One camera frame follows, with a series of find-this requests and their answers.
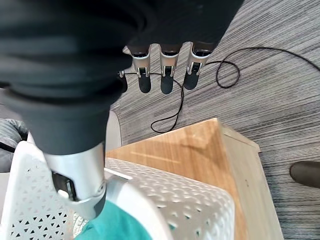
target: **white perforated plastic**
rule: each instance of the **white perforated plastic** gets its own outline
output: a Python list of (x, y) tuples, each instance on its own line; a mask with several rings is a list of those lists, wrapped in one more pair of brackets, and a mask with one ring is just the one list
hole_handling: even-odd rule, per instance
[(14, 155), (1, 218), (1, 240), (73, 239), (73, 212), (58, 199), (41, 151), (22, 142)]
[[(157, 230), (161, 233), (159, 230), (170, 228), (167, 231), (172, 237), (166, 239), (234, 239), (234, 202), (224, 190), (147, 166), (113, 158), (107, 161), (109, 173), (128, 179), (115, 193), (116, 197), (111, 197), (113, 202), (118, 201), (122, 209), (127, 209), (142, 222), (151, 219), (152, 214), (147, 211), (153, 209), (153, 217), (157, 216), (154, 219), (159, 221), (141, 222), (153, 227), (146, 227), (153, 236), (159, 235), (154, 234)], [(145, 204), (137, 211), (141, 203)], [(42, 152), (31, 143), (21, 142), (12, 162), (0, 239), (68, 240), (73, 234), (77, 235), (85, 223), (58, 199)]]
[(129, 182), (152, 199), (173, 239), (234, 239), (234, 202), (221, 188), (113, 158), (108, 158), (108, 166), (132, 177)]

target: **wooden cabinet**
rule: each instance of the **wooden cabinet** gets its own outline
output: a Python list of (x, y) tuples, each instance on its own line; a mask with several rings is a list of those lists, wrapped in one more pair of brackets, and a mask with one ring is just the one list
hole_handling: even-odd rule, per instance
[(122, 146), (106, 156), (220, 187), (235, 203), (235, 239), (282, 240), (259, 152), (256, 143), (214, 118)]

